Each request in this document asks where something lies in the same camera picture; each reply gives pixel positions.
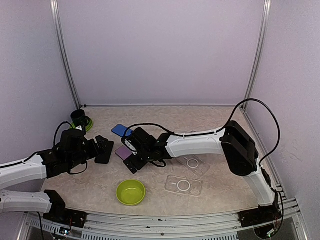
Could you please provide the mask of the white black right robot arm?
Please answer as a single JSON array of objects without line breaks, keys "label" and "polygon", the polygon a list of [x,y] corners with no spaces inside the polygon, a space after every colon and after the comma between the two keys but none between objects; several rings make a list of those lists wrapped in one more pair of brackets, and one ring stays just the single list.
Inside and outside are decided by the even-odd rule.
[{"label": "white black right robot arm", "polygon": [[239,213],[242,222],[245,225],[260,224],[283,216],[279,207],[280,195],[262,167],[256,143],[236,121],[203,132],[178,134],[167,129],[158,138],[147,133],[141,123],[122,127],[119,136],[132,152],[131,159],[125,162],[132,173],[148,163],[163,163],[184,156],[225,156],[229,170],[244,178],[258,202],[257,208]]}]

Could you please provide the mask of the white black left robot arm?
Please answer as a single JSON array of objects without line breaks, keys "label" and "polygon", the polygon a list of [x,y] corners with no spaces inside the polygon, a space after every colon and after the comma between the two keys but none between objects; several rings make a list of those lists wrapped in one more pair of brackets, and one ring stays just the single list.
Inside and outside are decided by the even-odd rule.
[{"label": "white black left robot arm", "polygon": [[50,221],[72,223],[82,218],[66,208],[66,203],[55,190],[41,192],[8,191],[7,188],[33,180],[45,180],[62,174],[73,175],[79,165],[88,165],[93,159],[97,164],[108,164],[114,142],[96,136],[86,139],[82,127],[62,132],[60,141],[53,148],[38,151],[31,156],[1,164],[0,166],[0,212],[37,212]]}]

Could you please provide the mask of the clear phone case lower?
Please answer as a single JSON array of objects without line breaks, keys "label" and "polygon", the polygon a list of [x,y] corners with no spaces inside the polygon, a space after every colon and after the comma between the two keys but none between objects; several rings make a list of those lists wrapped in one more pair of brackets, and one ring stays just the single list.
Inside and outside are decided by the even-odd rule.
[{"label": "clear phone case lower", "polygon": [[168,175],[164,188],[171,193],[198,197],[202,193],[203,182],[198,179]]}]

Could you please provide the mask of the clear phone case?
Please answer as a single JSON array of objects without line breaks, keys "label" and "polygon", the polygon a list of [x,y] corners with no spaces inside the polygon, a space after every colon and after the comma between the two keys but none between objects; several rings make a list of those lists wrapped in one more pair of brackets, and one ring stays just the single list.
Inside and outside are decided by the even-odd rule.
[{"label": "clear phone case", "polygon": [[164,188],[171,193],[198,197],[202,193],[203,182],[198,179],[168,175]]},{"label": "clear phone case", "polygon": [[202,178],[210,170],[210,166],[196,155],[181,156],[176,159],[184,173]]}]

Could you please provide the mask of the clear phone case upper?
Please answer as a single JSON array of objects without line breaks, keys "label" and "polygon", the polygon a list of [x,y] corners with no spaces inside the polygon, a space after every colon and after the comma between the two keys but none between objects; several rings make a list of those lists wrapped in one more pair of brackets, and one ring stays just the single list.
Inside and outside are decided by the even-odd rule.
[{"label": "clear phone case upper", "polygon": [[210,170],[210,166],[196,155],[181,156],[176,159],[184,173],[202,178]]}]

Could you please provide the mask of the blue smartphone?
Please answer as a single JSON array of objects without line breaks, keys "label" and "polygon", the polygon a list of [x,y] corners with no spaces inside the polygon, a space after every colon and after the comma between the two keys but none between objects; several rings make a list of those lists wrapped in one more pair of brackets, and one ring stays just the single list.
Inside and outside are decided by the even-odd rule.
[{"label": "blue smartphone", "polygon": [[122,124],[117,124],[111,129],[111,132],[119,137],[128,137],[132,134],[133,130],[127,130],[127,127]]}]

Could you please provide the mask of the green saucer plate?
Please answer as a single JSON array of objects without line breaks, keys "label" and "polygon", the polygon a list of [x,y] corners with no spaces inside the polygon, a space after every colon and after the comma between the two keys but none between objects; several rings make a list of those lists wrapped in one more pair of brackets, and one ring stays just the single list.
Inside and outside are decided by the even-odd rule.
[{"label": "green saucer plate", "polygon": [[94,122],[91,118],[89,118],[88,116],[86,117],[86,126],[85,126],[85,131],[88,132],[92,129],[94,125]]}]

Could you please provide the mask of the green bowl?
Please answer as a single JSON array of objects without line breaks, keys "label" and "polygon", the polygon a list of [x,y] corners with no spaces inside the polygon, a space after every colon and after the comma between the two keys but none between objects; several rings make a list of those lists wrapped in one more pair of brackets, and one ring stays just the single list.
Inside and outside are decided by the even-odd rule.
[{"label": "green bowl", "polygon": [[126,206],[139,205],[146,196],[145,185],[136,179],[122,181],[116,188],[117,200]]}]

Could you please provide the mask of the dark green mug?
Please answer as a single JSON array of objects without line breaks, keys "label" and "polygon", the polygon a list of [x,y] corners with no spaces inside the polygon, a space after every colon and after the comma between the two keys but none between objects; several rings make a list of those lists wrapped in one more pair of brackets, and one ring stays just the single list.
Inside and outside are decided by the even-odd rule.
[{"label": "dark green mug", "polygon": [[82,126],[86,127],[86,113],[83,109],[75,110],[70,115],[72,123],[75,127]]}]

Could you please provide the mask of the front aluminium rail base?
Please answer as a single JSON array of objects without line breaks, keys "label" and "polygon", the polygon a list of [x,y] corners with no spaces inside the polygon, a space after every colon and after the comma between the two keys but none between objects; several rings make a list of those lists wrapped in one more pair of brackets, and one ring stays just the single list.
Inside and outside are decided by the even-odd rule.
[{"label": "front aluminium rail base", "polygon": [[236,211],[189,216],[133,216],[90,212],[83,227],[40,220],[35,213],[22,218],[18,240],[246,240],[276,220],[243,225]]}]

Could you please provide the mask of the left aluminium frame post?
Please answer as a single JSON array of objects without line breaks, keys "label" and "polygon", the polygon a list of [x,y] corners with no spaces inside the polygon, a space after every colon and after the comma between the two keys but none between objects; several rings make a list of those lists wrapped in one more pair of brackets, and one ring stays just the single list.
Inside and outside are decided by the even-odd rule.
[{"label": "left aluminium frame post", "polygon": [[59,3],[57,0],[50,0],[50,8],[53,18],[53,23],[55,26],[56,36],[57,36],[57,42],[58,42],[58,48],[62,59],[62,65],[64,68],[64,72],[66,75],[67,84],[71,93],[71,97],[73,100],[73,103],[77,110],[79,110],[82,105],[80,101],[80,97],[78,94],[78,91],[76,89],[76,85],[74,82],[74,78],[72,75],[70,62],[68,58],[67,48],[65,45],[64,40],[64,34],[63,34],[63,27],[62,27],[62,21],[60,18],[60,11],[59,11]]}]

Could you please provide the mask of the aluminium frame post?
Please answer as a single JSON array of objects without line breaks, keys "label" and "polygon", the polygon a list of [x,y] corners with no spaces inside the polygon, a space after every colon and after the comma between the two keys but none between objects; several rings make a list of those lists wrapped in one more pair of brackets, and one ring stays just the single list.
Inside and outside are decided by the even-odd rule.
[{"label": "aluminium frame post", "polygon": [[245,100],[251,98],[254,90],[254,86],[256,83],[257,74],[258,74],[261,58],[263,55],[263,48],[264,48],[265,38],[267,34],[267,28],[268,28],[269,17],[271,12],[271,5],[272,5],[271,0],[265,0],[263,2],[263,11],[262,11],[262,19],[260,24],[258,42],[257,42],[252,69],[249,76],[248,86],[244,96]]},{"label": "aluminium frame post", "polygon": [[57,42],[58,42],[58,48],[62,59],[62,65],[64,68],[64,72],[66,75],[67,84],[71,93],[71,97],[73,100],[73,103],[77,110],[79,110],[82,105],[80,101],[80,97],[78,94],[78,91],[76,89],[76,85],[74,82],[74,78],[72,75],[70,62],[68,58],[67,48],[65,45],[64,40],[64,34],[63,34],[63,27],[62,27],[62,21],[60,18],[60,11],[59,11],[59,3],[57,0],[50,0],[50,8],[53,18],[53,23],[55,26],[56,36],[57,36]]}]

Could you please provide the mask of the right aluminium frame post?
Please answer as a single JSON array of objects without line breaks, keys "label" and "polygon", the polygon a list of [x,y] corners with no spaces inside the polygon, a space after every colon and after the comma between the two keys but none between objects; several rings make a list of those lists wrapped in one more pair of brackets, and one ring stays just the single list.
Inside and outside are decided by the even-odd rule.
[{"label": "right aluminium frame post", "polygon": [[267,34],[267,28],[268,28],[269,17],[271,12],[271,5],[272,5],[271,0],[265,0],[263,2],[263,11],[262,11],[262,19],[260,24],[258,42],[257,42],[252,69],[249,76],[248,86],[244,96],[245,100],[251,98],[254,90],[254,86],[256,83],[257,74],[258,74],[261,58],[263,55],[263,48],[264,48],[265,38]]}]

